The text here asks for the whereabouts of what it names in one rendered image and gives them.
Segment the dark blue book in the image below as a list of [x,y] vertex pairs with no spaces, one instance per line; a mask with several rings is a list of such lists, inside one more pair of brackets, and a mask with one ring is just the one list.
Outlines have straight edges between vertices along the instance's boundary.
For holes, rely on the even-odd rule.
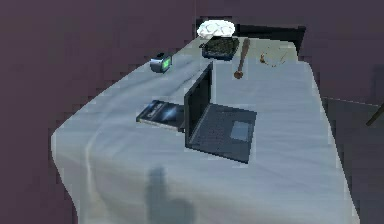
[[184,106],[153,100],[136,117],[136,121],[177,132],[184,132]]

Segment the dark grey open laptop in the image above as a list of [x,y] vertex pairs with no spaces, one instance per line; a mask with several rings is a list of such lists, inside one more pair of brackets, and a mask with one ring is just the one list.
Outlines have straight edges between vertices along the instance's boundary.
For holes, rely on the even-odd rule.
[[247,164],[255,111],[211,102],[213,63],[184,95],[185,147]]

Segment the grey alarm clock green face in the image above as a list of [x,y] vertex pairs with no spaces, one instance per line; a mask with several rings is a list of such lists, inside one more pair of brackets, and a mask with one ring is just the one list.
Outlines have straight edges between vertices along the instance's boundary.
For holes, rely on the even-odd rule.
[[159,53],[150,60],[150,68],[155,73],[165,73],[172,65],[172,56]]

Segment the dark blue tray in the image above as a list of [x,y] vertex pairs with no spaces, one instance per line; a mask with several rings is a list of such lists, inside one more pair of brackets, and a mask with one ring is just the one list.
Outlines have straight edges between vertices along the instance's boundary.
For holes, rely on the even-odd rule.
[[236,53],[239,40],[233,37],[212,37],[203,44],[202,56],[208,59],[230,61]]

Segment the brown wooden baseball bat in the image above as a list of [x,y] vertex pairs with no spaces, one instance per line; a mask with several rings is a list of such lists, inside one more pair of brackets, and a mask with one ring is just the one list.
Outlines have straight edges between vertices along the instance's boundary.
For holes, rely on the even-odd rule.
[[245,38],[243,41],[243,44],[242,44],[242,49],[241,49],[241,54],[240,54],[240,62],[239,62],[237,70],[234,72],[234,77],[236,79],[241,79],[243,77],[242,69],[243,69],[244,61],[245,61],[245,58],[247,56],[249,47],[250,47],[250,39]]

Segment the bed with pale blue cover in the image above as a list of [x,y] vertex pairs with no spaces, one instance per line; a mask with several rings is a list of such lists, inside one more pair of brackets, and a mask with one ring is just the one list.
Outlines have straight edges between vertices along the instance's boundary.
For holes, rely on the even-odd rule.
[[[262,64],[267,47],[285,49],[285,63]],[[140,66],[55,131],[78,224],[360,224],[309,64],[290,42],[254,38],[236,79],[240,54],[206,59],[195,39],[167,72]],[[247,164],[136,121],[155,99],[181,103],[210,63],[213,101],[257,113]]]

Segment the white pillow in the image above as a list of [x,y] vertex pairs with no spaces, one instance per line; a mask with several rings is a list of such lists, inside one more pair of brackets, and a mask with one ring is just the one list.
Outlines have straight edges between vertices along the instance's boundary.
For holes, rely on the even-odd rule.
[[210,39],[212,37],[231,37],[235,33],[235,25],[226,20],[207,20],[197,29],[199,37]]

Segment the brown wooden stick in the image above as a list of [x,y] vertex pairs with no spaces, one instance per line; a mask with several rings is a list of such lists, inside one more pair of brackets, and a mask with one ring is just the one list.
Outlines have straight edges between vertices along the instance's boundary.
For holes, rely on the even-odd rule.
[[371,126],[383,113],[384,113],[384,103],[378,108],[378,110],[366,122],[366,126]]

